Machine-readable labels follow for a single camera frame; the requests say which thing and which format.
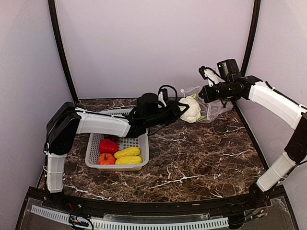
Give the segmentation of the white cauliflower with leaves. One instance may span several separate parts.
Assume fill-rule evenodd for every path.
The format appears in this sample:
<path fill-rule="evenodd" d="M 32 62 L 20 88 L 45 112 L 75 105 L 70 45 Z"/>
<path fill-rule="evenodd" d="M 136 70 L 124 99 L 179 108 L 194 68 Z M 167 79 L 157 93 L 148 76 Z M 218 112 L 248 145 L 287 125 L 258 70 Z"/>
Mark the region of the white cauliflower with leaves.
<path fill-rule="evenodd" d="M 201 115 L 201 107 L 196 101 L 196 94 L 181 98 L 179 102 L 189 106 L 189 109 L 180 117 L 181 120 L 188 123 L 196 123 L 206 118 L 205 115 Z"/>

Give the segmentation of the clear zip top bag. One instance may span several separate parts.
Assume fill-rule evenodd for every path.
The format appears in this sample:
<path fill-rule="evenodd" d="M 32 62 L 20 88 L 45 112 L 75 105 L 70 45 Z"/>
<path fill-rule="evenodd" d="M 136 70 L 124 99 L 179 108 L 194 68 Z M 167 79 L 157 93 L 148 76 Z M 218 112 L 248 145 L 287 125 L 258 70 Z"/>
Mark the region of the clear zip top bag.
<path fill-rule="evenodd" d="M 233 108 L 233 105 L 231 103 L 228 103 L 224 108 L 222 103 L 218 100 L 210 103 L 205 103 L 204 100 L 198 96 L 198 93 L 201 91 L 201 89 L 202 89 L 201 86 L 197 86 L 194 88 L 180 89 L 182 98 L 185 98 L 192 94 L 196 94 L 196 101 L 199 103 L 201 107 L 201 115 L 206 116 L 206 118 L 200 122 L 210 123 L 214 121 L 218 117 L 218 115 L 228 112 Z"/>

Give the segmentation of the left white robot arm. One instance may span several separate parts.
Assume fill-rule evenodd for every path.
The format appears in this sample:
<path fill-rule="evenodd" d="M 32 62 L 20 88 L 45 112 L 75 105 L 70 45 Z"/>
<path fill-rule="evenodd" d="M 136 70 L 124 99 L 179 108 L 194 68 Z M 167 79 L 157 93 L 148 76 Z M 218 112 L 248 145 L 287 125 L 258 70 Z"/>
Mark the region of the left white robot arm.
<path fill-rule="evenodd" d="M 137 105 L 128 115 L 116 116 L 77 108 L 70 102 L 64 103 L 47 124 L 44 144 L 47 200 L 54 208 L 76 211 L 70 207 L 70 201 L 63 193 L 65 159 L 75 135 L 93 133 L 138 138 L 147 134 L 150 127 L 176 122 L 188 109 L 189 105 L 177 100 L 163 103 L 157 99 Z"/>

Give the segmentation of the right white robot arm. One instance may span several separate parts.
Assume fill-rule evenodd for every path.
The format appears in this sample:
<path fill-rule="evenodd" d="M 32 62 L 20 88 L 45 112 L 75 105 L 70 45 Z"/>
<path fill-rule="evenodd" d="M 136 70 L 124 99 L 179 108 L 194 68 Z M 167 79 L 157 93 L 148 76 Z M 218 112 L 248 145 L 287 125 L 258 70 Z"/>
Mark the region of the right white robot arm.
<path fill-rule="evenodd" d="M 249 187 L 245 196 L 245 204 L 255 208 L 269 195 L 271 189 L 285 179 L 295 167 L 299 166 L 307 156 L 307 108 L 295 103 L 277 92 L 267 82 L 255 76 L 241 77 L 234 81 L 225 81 L 205 85 L 199 93 L 205 103 L 224 99 L 244 98 L 261 105 L 266 110 L 283 120 L 292 130 L 282 154 Z"/>

